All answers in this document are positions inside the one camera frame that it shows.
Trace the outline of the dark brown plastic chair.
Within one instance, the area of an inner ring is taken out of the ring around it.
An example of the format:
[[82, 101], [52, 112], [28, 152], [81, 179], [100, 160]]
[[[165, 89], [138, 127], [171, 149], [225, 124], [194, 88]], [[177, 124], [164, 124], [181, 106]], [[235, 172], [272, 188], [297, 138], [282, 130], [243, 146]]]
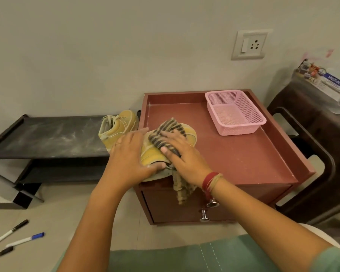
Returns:
[[276, 209], [313, 226], [340, 214], [340, 114], [324, 107], [305, 81], [291, 81], [267, 110], [281, 114], [296, 130], [291, 140], [306, 158], [317, 155], [325, 165], [319, 177]]

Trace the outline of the striped brown cleaning cloth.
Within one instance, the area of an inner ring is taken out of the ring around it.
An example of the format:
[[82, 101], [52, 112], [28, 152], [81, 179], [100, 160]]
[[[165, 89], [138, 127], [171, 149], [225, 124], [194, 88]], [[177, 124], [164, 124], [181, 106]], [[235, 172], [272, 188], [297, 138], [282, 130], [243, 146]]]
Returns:
[[177, 195], [178, 204], [182, 205], [195, 191], [196, 186], [189, 184], [181, 177], [174, 165], [162, 154], [161, 148], [166, 147], [169, 151], [178, 157], [181, 157], [179, 151], [171, 144], [163, 140], [162, 132], [173, 133], [177, 130], [182, 136], [186, 137], [191, 146], [195, 146], [197, 142], [197, 134], [195, 130], [187, 124], [179, 123], [176, 119], [171, 118], [162, 123], [157, 129], [147, 132], [141, 149], [141, 163], [144, 166], [163, 162], [166, 167], [159, 173], [154, 174], [145, 181], [154, 181], [168, 176], [172, 176], [173, 189]]

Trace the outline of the white marker with blue cap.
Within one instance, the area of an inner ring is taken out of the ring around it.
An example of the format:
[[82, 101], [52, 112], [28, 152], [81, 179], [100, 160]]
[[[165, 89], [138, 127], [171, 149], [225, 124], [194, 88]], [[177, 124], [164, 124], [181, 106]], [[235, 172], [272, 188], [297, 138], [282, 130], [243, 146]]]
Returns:
[[35, 234], [35, 235], [31, 236], [31, 237], [24, 238], [24, 239], [12, 242], [10, 244], [7, 244], [5, 247], [6, 248], [8, 248], [8, 247], [16, 247], [18, 245], [21, 245], [21, 244], [24, 244], [24, 243], [27, 243], [27, 242], [30, 242], [30, 241], [33, 241], [33, 240], [36, 240], [36, 239], [39, 239], [39, 238], [43, 238], [44, 236], [45, 236], [45, 232], [38, 233], [38, 234]]

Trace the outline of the person's left forearm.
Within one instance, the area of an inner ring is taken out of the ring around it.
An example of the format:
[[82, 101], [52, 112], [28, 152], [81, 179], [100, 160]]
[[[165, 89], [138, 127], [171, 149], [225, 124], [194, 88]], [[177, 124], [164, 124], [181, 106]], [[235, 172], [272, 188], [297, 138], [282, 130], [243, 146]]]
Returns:
[[116, 211], [132, 186], [100, 180], [56, 272], [107, 272]]

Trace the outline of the person's green garment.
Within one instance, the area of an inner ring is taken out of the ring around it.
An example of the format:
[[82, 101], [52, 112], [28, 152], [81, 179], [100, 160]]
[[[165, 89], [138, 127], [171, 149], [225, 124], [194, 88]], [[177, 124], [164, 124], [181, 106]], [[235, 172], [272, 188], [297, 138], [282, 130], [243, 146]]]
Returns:
[[158, 250], [110, 252], [107, 272], [281, 272], [247, 234]]

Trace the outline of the pink plastic mesh basket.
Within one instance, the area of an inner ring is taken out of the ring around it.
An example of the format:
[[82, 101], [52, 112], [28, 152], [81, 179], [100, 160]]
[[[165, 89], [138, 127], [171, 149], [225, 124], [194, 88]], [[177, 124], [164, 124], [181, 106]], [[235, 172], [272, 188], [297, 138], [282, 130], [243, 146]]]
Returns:
[[240, 90], [205, 93], [207, 109], [221, 136], [252, 134], [267, 120], [249, 97]]

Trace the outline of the yellow suede sneaker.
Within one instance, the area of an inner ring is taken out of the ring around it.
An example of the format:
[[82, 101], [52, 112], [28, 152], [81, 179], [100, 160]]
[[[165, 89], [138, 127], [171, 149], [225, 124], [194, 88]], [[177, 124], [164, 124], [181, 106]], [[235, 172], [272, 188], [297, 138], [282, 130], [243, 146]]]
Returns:
[[106, 150], [110, 152], [116, 141], [127, 134], [135, 131], [139, 126], [139, 118], [132, 110], [124, 110], [118, 115], [106, 115], [102, 119], [98, 136]]
[[185, 123], [177, 122], [174, 118], [165, 121], [157, 129], [147, 132], [144, 136], [144, 142], [141, 148], [141, 164], [146, 166], [155, 162], [164, 162], [166, 163], [166, 168], [145, 179], [144, 182], [156, 181], [172, 176], [176, 171], [175, 167], [160, 151], [161, 147], [165, 146], [180, 156], [173, 146], [163, 141], [163, 137], [161, 136], [162, 131], [173, 132], [175, 129], [186, 137], [192, 146], [196, 144], [196, 131]]

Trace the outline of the white wall switch socket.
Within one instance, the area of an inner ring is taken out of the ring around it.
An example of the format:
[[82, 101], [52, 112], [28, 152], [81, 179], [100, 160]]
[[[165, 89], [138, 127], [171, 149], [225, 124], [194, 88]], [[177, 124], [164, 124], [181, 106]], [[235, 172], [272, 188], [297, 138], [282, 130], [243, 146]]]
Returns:
[[237, 31], [231, 60], [263, 59], [273, 29]]

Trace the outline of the person's right hand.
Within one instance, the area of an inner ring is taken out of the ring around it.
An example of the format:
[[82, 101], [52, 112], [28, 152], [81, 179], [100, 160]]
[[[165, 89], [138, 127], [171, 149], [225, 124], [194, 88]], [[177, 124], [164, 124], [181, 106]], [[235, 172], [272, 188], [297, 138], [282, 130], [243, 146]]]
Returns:
[[202, 187], [205, 177], [213, 170], [190, 142], [178, 130], [161, 132], [163, 140], [180, 153], [181, 167], [175, 167], [180, 175], [190, 184]]

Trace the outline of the person's left hand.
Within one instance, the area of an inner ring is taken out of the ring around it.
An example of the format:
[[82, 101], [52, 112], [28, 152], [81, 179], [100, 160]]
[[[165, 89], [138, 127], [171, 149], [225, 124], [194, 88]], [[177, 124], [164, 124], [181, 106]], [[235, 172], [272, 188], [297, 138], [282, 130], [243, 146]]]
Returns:
[[131, 131], [120, 137], [112, 147], [109, 161], [97, 187], [112, 192], [126, 192], [153, 174], [143, 174], [141, 148], [149, 128]]

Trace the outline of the reddish brown wooden cabinet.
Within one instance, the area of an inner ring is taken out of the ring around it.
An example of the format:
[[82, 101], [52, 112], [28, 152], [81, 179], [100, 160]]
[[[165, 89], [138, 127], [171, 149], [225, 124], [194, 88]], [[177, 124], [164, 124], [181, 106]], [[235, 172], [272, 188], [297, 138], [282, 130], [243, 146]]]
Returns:
[[[252, 134], [220, 136], [207, 109], [206, 91], [145, 93], [139, 127], [154, 130], [172, 117], [190, 125], [197, 132], [196, 149], [214, 171], [274, 207], [315, 169], [254, 93], [243, 91], [267, 120]], [[150, 225], [201, 224], [201, 209], [206, 210], [208, 224], [235, 221], [222, 205], [208, 208], [199, 188], [179, 205], [172, 185], [169, 176], [135, 187]]]

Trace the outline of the person's right forearm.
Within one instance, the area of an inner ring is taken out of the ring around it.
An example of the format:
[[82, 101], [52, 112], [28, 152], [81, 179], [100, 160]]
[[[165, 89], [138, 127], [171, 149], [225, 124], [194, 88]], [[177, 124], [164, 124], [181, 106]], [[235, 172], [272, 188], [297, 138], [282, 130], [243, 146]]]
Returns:
[[205, 177], [202, 188], [233, 214], [238, 223], [282, 272], [307, 272], [332, 244], [250, 196], [222, 176]]

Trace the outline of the clear plastic box with label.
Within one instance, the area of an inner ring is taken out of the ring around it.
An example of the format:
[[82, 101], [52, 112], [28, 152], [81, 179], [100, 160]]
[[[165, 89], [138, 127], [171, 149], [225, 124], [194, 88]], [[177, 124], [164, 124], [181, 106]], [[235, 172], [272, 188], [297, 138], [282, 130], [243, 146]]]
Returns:
[[340, 55], [333, 52], [330, 48], [305, 52], [292, 81], [301, 82], [322, 106], [340, 114]]

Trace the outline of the black metal shoe rack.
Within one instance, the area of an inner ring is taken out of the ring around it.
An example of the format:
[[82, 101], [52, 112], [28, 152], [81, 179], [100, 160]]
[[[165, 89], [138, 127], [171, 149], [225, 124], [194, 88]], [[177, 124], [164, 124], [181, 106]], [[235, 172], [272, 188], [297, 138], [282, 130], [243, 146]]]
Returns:
[[12, 203], [27, 209], [41, 184], [96, 183], [108, 162], [98, 138], [103, 116], [29, 117], [24, 114], [0, 134], [0, 160], [28, 160], [13, 187]]

